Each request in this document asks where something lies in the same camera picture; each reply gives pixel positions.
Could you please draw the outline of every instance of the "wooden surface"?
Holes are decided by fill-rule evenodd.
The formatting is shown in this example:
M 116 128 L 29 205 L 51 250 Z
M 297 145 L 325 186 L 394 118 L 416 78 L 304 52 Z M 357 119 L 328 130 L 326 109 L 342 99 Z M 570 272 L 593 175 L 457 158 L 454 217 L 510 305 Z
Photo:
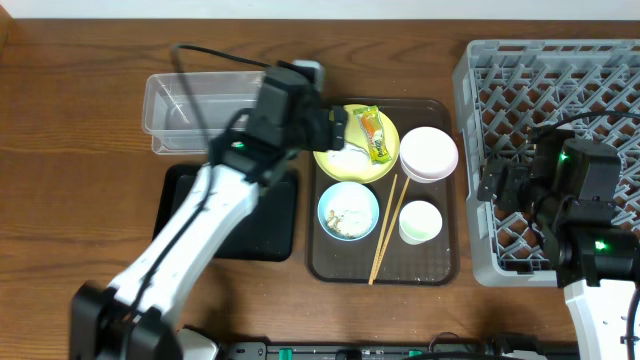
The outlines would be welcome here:
M 452 71 L 473 39 L 640 37 L 638 23 L 483 21 L 14 21 L 0 67 L 0 358 L 60 359 L 69 300 L 106 285 L 149 244 L 164 173 L 140 127 L 145 81 L 188 41 L 273 63 L 316 59 L 328 96 L 432 97 L 455 118 Z M 190 70 L 249 69 L 189 56 Z M 461 146 L 460 136 L 456 142 Z M 442 288 L 326 284 L 307 271 L 311 157 L 295 244 L 283 263 L 217 261 L 183 321 L 223 340 L 425 342 L 441 331 L 574 340 L 558 289 L 485 288 L 473 278 L 456 176 L 460 274 Z
M 2 5 L 0 5 L 0 56 L 2 56 L 2 49 L 4 48 L 4 43 L 7 40 L 10 21 L 11 16 L 9 16 L 7 11 L 2 7 Z

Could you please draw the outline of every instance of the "clear plastic container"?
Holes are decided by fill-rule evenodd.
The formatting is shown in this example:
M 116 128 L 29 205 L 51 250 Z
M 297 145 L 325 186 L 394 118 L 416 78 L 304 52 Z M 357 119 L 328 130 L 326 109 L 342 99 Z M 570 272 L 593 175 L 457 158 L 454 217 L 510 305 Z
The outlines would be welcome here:
M 255 106 L 262 71 L 186 74 L 202 108 L 210 136 L 222 133 L 231 115 Z M 245 119 L 234 128 L 244 129 Z M 206 153 L 206 144 L 177 74 L 153 75 L 147 80 L 142 129 L 153 138 L 151 148 L 160 155 Z

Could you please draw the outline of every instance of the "brown serving tray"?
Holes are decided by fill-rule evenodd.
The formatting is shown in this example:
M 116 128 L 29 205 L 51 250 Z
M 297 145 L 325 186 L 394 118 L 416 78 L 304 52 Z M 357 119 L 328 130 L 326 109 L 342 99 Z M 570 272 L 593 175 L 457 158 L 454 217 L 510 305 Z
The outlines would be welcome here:
M 401 139 L 411 129 L 421 126 L 435 127 L 451 135 L 449 112 L 435 100 L 344 98 L 334 99 L 331 104 L 378 105 L 393 121 Z M 380 205 L 380 220 L 375 229 L 361 240 L 346 242 L 334 239 L 320 226 L 317 216 L 318 201 L 322 193 L 337 181 L 325 174 L 314 162 L 311 167 L 311 221 L 306 261 L 313 276 L 327 282 L 367 283 L 394 174 L 398 174 L 398 180 L 389 212 L 391 223 L 391 216 L 407 178 L 400 167 L 400 160 L 382 179 L 366 185 L 375 194 Z M 440 286 L 449 283 L 458 273 L 453 175 L 431 184 L 412 181 L 403 204 L 414 200 L 428 201 L 440 210 L 443 218 L 442 230 L 430 241 L 409 245 L 400 238 L 396 222 L 375 284 Z

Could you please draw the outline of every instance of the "gray dish rack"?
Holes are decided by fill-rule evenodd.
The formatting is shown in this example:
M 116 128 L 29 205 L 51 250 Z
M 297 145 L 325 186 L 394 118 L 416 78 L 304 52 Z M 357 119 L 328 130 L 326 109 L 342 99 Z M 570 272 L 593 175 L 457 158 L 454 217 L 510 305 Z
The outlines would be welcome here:
M 476 199 L 488 156 L 528 162 L 527 127 L 598 110 L 640 112 L 640 40 L 478 40 L 453 74 L 464 137 L 467 218 L 475 278 L 486 286 L 556 286 L 522 214 Z M 618 149 L 622 160 L 614 225 L 640 234 L 640 121 L 573 123 L 578 136 Z

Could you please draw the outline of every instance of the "wooden chopstick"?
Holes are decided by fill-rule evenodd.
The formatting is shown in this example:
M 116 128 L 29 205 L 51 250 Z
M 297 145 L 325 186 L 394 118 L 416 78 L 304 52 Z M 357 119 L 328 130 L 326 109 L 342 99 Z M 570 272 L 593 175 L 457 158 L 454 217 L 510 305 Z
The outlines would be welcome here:
M 387 219 L 389 218 L 389 210 L 391 210 L 391 203 L 393 200 L 393 192 L 396 189 L 396 180 L 398 180 L 398 174 L 393 177 L 393 184 L 391 184 L 391 192 L 389 193 L 389 200 L 387 200 L 387 209 L 384 211 L 384 219 L 382 220 L 382 228 L 380 229 L 380 238 L 378 239 L 378 248 L 376 249 L 376 256 L 373 257 L 373 264 L 371 264 L 371 273 L 369 274 L 369 285 L 373 284 L 373 273 L 376 269 L 376 263 L 378 262 L 378 256 L 380 256 L 380 250 L 382 250 L 382 240 L 384 239 L 384 228 L 387 226 Z
M 384 258 L 384 253 L 387 252 L 387 245 L 389 245 L 389 239 L 391 238 L 391 233 L 393 232 L 393 227 L 396 225 L 396 219 L 398 219 L 398 213 L 400 212 L 400 208 L 402 207 L 402 201 L 404 200 L 404 194 L 407 192 L 407 187 L 409 186 L 409 182 L 411 179 L 407 176 L 407 181 L 404 182 L 404 188 L 402 188 L 402 193 L 400 193 L 400 199 L 398 199 L 398 205 L 396 205 L 396 210 L 393 212 L 393 217 L 391 218 L 391 225 L 389 225 L 389 229 L 387 230 L 387 237 L 384 239 L 384 245 L 382 246 L 382 251 L 380 252 L 380 256 L 376 258 L 376 263 L 374 264 L 374 274 L 373 279 L 369 278 L 369 285 L 373 284 L 373 281 L 378 277 L 378 271 L 380 271 L 380 265 L 382 265 L 382 259 Z

